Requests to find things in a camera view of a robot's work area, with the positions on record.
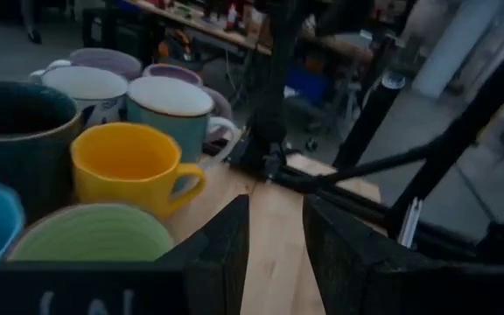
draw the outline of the table leg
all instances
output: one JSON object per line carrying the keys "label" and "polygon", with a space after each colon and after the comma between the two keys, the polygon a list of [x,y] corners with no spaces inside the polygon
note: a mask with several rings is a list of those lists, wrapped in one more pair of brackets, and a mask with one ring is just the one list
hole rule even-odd
{"label": "table leg", "polygon": [[75,0],[68,0],[67,4],[69,7],[69,17],[71,18],[72,21],[74,21],[75,20]]}
{"label": "table leg", "polygon": [[337,123],[337,119],[339,117],[338,110],[340,109],[341,104],[343,104],[344,98],[349,93],[349,84],[355,76],[355,70],[357,70],[360,63],[361,60],[359,58],[355,58],[353,60],[351,66],[347,69],[346,76],[338,89],[338,93],[332,100],[332,104],[326,109],[326,119],[323,126],[323,131],[326,134],[328,134]]}
{"label": "table leg", "polygon": [[248,77],[251,70],[252,60],[254,57],[254,51],[247,50],[246,57],[244,58],[244,67],[242,69],[242,77],[236,84],[236,90],[233,95],[229,97],[231,107],[236,108],[237,104],[241,100],[242,95],[248,97],[247,85],[249,83]]}

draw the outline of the dark green mug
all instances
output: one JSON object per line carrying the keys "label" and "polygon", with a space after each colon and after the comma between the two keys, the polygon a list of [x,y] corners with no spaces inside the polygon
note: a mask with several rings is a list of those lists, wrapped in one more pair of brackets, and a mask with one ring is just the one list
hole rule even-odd
{"label": "dark green mug", "polygon": [[81,114],[65,94],[0,82],[0,182],[17,191],[27,223],[71,201],[69,145],[81,127]]}

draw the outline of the teal mug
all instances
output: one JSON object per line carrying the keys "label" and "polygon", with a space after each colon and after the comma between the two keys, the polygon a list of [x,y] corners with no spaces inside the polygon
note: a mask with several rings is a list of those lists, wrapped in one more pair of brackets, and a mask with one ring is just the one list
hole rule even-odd
{"label": "teal mug", "polygon": [[199,167],[219,163],[238,142],[239,130],[230,120],[212,116],[214,100],[201,87],[169,77],[133,80],[128,88],[128,121],[144,123],[169,134],[182,150],[182,163],[198,163],[201,145],[209,134],[225,128],[231,139],[215,157]]}

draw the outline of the mug handle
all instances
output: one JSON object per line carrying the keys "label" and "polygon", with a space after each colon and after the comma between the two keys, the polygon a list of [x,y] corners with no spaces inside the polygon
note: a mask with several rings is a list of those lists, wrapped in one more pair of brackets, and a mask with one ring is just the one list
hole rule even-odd
{"label": "mug handle", "polygon": [[35,72],[28,75],[28,81],[30,83],[42,84],[42,75],[46,73],[48,70],[55,69],[57,67],[69,67],[72,63],[69,60],[58,59],[53,61],[46,69],[36,70]]}
{"label": "mug handle", "polygon": [[170,209],[168,209],[169,212],[166,214],[167,216],[174,213],[183,205],[190,203],[190,201],[197,197],[206,187],[206,174],[196,164],[181,163],[176,168],[176,173],[177,180],[183,176],[195,176],[199,181],[187,192],[182,192],[179,196],[174,197],[171,201]]}
{"label": "mug handle", "polygon": [[202,161],[198,163],[198,166],[203,170],[220,163],[223,158],[226,158],[228,154],[235,148],[236,144],[239,140],[240,130],[236,127],[236,125],[229,121],[227,118],[223,117],[210,117],[209,124],[207,125],[207,130],[211,130],[213,127],[225,127],[228,129],[228,132],[231,134],[231,139],[228,141],[227,145],[217,153],[216,156],[209,158],[208,160]]}

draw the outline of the mug rim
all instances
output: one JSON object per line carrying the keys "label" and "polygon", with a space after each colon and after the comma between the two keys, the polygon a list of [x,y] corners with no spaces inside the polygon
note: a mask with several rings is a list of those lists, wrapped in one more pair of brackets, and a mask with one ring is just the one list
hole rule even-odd
{"label": "mug rim", "polygon": [[[13,84],[19,84],[19,85],[39,86],[37,84],[15,82],[15,81],[0,81],[0,83],[13,83]],[[81,112],[77,108],[77,102],[72,97],[70,97],[69,95],[67,95],[67,94],[65,94],[65,93],[63,93],[53,87],[48,87],[48,86],[44,85],[44,86],[42,86],[42,88],[51,89],[53,92],[56,92],[56,93],[61,94],[62,96],[65,96],[70,101],[70,104],[73,105],[73,108],[75,109],[75,115],[69,121],[61,124],[60,126],[58,126],[56,128],[44,130],[44,131],[40,131],[40,132],[35,132],[34,134],[28,134],[28,135],[23,134],[22,136],[21,136],[21,134],[18,134],[17,136],[0,136],[0,142],[25,141],[25,140],[32,140],[32,139],[38,139],[41,137],[46,137],[46,136],[49,136],[52,134],[56,134],[62,130],[68,129],[69,127],[71,127],[71,125],[77,123],[77,121],[79,121],[81,119]]]}
{"label": "mug rim", "polygon": [[176,66],[176,65],[171,65],[171,64],[167,64],[167,63],[157,63],[157,64],[152,64],[152,65],[148,65],[144,70],[143,70],[143,76],[151,76],[151,77],[166,77],[166,78],[171,78],[171,79],[177,79],[177,78],[172,78],[170,76],[167,76],[167,75],[155,75],[153,73],[151,73],[151,71],[156,68],[156,67],[166,67],[166,68],[173,68],[173,69],[177,69],[177,70],[182,70],[186,73],[189,73],[190,75],[193,75],[197,80],[198,80],[198,83],[197,84],[194,84],[195,86],[199,87],[199,88],[203,88],[204,85],[203,85],[203,80],[201,79],[201,77],[195,73],[194,71],[190,70],[190,69],[186,69],[182,66]]}
{"label": "mug rim", "polygon": [[85,47],[85,48],[79,48],[75,51],[72,51],[70,54],[69,54],[69,61],[72,61],[73,63],[73,66],[78,66],[78,65],[75,65],[74,64],[74,58],[76,57],[79,57],[79,54],[81,53],[86,53],[86,52],[103,52],[103,53],[114,53],[118,56],[123,56],[123,57],[129,57],[131,59],[131,61],[133,61],[134,65],[137,64],[138,68],[139,68],[139,73],[142,72],[143,70],[143,63],[141,62],[141,60],[137,59],[136,57],[128,54],[128,53],[125,53],[125,52],[120,52],[120,51],[117,51],[117,50],[113,50],[113,49],[108,49],[108,48],[100,48],[100,47]]}
{"label": "mug rim", "polygon": [[109,71],[109,70],[106,70],[106,69],[100,69],[100,68],[92,67],[92,66],[76,66],[76,65],[71,65],[71,66],[58,66],[58,67],[55,67],[55,68],[52,68],[52,69],[47,69],[40,76],[40,81],[42,82],[42,85],[44,85],[45,87],[55,88],[55,87],[47,85],[47,83],[45,82],[44,78],[48,74],[50,74],[52,72],[55,72],[55,71],[67,71],[66,69],[71,69],[71,68],[78,68],[78,69],[85,69],[85,70],[88,69],[89,71],[94,71],[95,70],[96,72],[105,72],[105,73],[107,73],[107,75],[111,75],[112,74],[112,76],[115,76],[115,77],[119,78],[120,80],[122,80],[123,84],[124,84],[124,89],[123,89],[122,93],[120,93],[120,94],[115,93],[114,96],[109,96],[109,97],[104,97],[104,98],[103,97],[94,97],[94,98],[73,97],[73,96],[69,95],[68,93],[66,93],[65,91],[62,92],[63,94],[70,96],[74,100],[91,101],[91,102],[101,101],[101,100],[112,100],[112,99],[119,98],[119,97],[122,97],[122,96],[126,95],[128,93],[129,88],[130,88],[130,83],[122,75],[117,74],[117,73],[113,73],[112,71]]}
{"label": "mug rim", "polygon": [[[110,127],[121,126],[121,125],[145,129],[145,130],[148,130],[148,131],[155,133],[156,135],[158,135],[160,137],[168,139],[168,141],[171,143],[171,145],[174,147],[174,149],[176,149],[175,150],[176,157],[174,158],[175,163],[173,163],[169,168],[160,172],[159,174],[155,174],[155,175],[152,175],[152,176],[149,176],[146,178],[138,178],[138,179],[111,178],[111,177],[107,177],[107,176],[102,176],[101,174],[98,174],[95,171],[89,170],[84,163],[80,163],[79,158],[75,154],[75,152],[79,150],[79,142],[78,141],[80,141],[83,137],[86,137],[88,132],[92,132],[92,131],[102,129],[102,128],[110,128]],[[102,125],[90,127],[88,129],[86,129],[85,131],[83,131],[79,136],[77,136],[73,140],[73,142],[71,143],[71,146],[70,146],[71,160],[73,162],[74,168],[79,168],[80,170],[90,174],[91,176],[94,176],[98,179],[101,179],[101,180],[115,181],[115,182],[120,182],[120,183],[148,182],[148,181],[152,181],[154,179],[158,179],[159,177],[165,175],[166,173],[174,172],[176,170],[176,168],[178,167],[178,165],[180,165],[180,158],[182,156],[181,151],[182,150],[180,149],[178,143],[176,142],[176,140],[174,140],[173,137],[161,132],[160,130],[154,129],[151,126],[148,126],[148,125],[145,125],[142,123],[135,123],[135,122],[109,122],[109,123],[105,123]]]}
{"label": "mug rim", "polygon": [[139,213],[143,213],[145,215],[149,215],[158,225],[160,225],[161,227],[163,227],[164,230],[166,231],[166,233],[168,234],[168,236],[169,236],[169,243],[171,245],[171,248],[169,250],[172,250],[176,246],[174,238],[172,237],[172,232],[166,227],[166,225],[161,220],[159,220],[155,215],[153,215],[152,213],[149,213],[149,212],[143,210],[141,207],[139,207],[137,205],[126,203],[126,202],[92,202],[92,203],[80,203],[79,202],[79,203],[76,203],[76,204],[73,204],[73,205],[64,206],[64,207],[62,207],[62,208],[60,208],[60,209],[58,209],[56,211],[53,211],[53,212],[51,212],[51,213],[43,216],[42,218],[36,220],[29,227],[23,229],[20,233],[18,233],[18,234],[15,235],[14,240],[12,240],[12,242],[7,245],[5,251],[2,251],[0,253],[0,257],[2,259],[4,259],[4,261],[6,263],[16,262],[15,260],[11,259],[11,254],[12,254],[13,250],[25,238],[25,236],[27,234],[29,234],[30,232],[32,232],[33,229],[38,228],[40,225],[48,222],[51,219],[55,219],[55,217],[60,216],[60,215],[62,215],[63,213],[65,213],[67,211],[82,210],[83,208],[87,208],[87,207],[90,208],[92,206],[106,206],[106,207],[114,206],[114,207],[122,207],[124,209],[125,208],[130,208],[130,209],[133,209],[133,210],[137,210]]}
{"label": "mug rim", "polygon": [[[207,110],[202,111],[202,112],[198,112],[198,113],[191,113],[191,114],[184,114],[184,113],[179,113],[179,112],[176,113],[176,112],[171,112],[171,111],[167,111],[167,110],[161,110],[161,109],[152,108],[149,105],[144,104],[142,101],[139,101],[136,97],[134,97],[133,96],[133,91],[132,91],[132,89],[135,86],[135,84],[137,84],[137,83],[139,83],[141,81],[148,81],[148,80],[172,80],[172,81],[180,81],[180,82],[182,82],[182,83],[190,86],[190,88],[196,88],[197,90],[203,92],[205,95],[207,95],[207,97],[209,98],[209,100],[211,102],[210,102],[209,107],[207,108]],[[214,110],[214,107],[215,107],[214,99],[206,91],[204,91],[204,89],[202,87],[196,86],[196,85],[191,84],[191,83],[188,83],[188,82],[186,82],[184,80],[181,80],[181,79],[176,79],[176,78],[171,78],[171,77],[161,76],[161,75],[143,76],[141,78],[137,78],[137,79],[133,80],[132,82],[129,83],[127,96],[138,107],[141,107],[142,109],[147,109],[147,110],[149,110],[149,111],[151,111],[153,113],[156,113],[156,114],[165,115],[165,116],[172,116],[172,117],[182,117],[182,118],[202,117],[202,116],[206,116],[206,115],[210,114]]]}

